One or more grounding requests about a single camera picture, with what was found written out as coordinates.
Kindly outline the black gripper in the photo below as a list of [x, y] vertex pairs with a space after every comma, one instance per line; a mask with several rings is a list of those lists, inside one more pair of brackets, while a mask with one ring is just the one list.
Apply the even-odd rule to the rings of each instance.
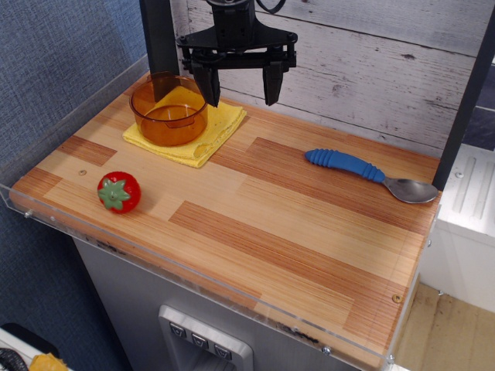
[[206, 103], [220, 102], [218, 70], [263, 67], [265, 104], [278, 102], [283, 76], [296, 66], [294, 32], [262, 24], [253, 1], [208, 1], [214, 26], [180, 36], [182, 63], [193, 71], [194, 80]]

